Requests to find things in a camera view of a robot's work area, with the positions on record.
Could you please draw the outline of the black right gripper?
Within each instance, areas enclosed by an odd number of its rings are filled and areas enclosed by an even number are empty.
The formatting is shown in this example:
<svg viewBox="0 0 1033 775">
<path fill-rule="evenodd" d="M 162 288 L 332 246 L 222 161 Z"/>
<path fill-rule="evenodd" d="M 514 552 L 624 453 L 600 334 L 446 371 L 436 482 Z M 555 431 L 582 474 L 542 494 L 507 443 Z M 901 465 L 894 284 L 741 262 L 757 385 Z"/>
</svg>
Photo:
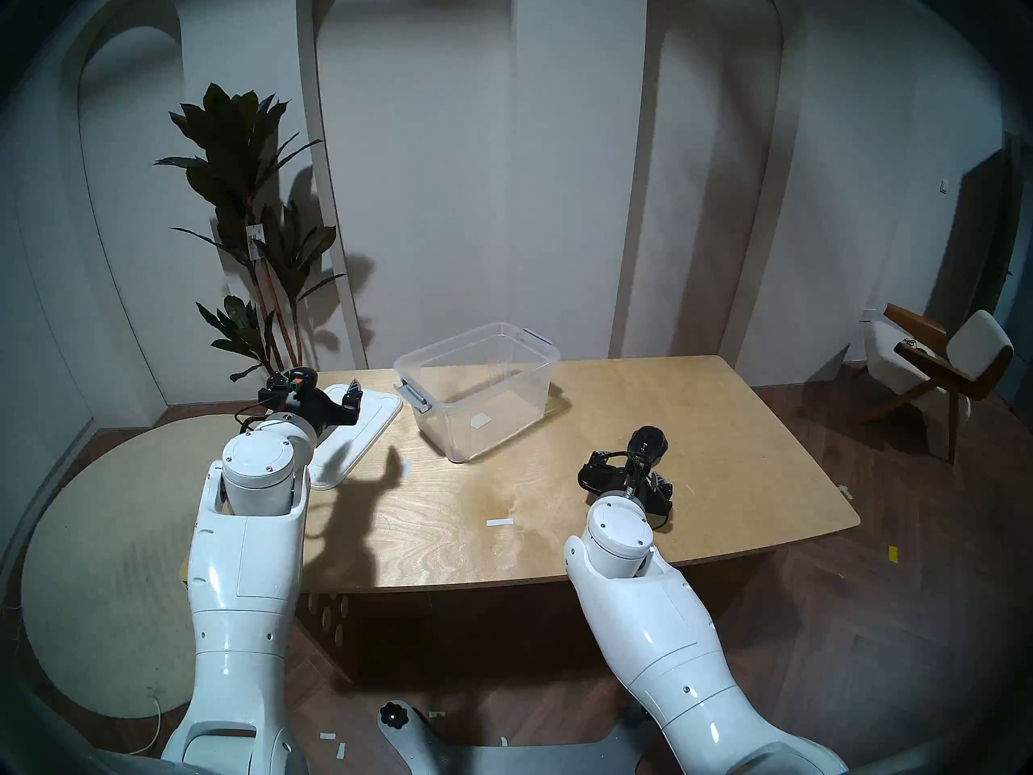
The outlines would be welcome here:
<svg viewBox="0 0 1033 775">
<path fill-rule="evenodd" d="M 669 517 L 674 508 L 674 485 L 654 472 L 665 450 L 660 452 L 592 452 L 581 467 L 577 482 L 594 495 L 611 492 L 633 498 L 648 515 Z"/>
</svg>

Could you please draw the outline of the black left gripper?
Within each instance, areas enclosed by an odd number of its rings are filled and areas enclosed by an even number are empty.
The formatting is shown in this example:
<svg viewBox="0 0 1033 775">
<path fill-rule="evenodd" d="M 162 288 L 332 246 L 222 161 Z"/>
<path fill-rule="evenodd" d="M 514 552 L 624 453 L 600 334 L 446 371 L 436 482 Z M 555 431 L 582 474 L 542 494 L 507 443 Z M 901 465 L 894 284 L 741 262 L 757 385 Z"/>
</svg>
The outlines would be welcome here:
<svg viewBox="0 0 1033 775">
<path fill-rule="evenodd" d="M 352 380 L 344 391 L 341 402 L 335 402 L 318 388 L 317 380 L 318 373 L 309 367 L 276 373 L 259 390 L 258 402 L 273 412 L 304 419 L 312 428 L 356 425 L 363 398 L 359 382 Z"/>
</svg>

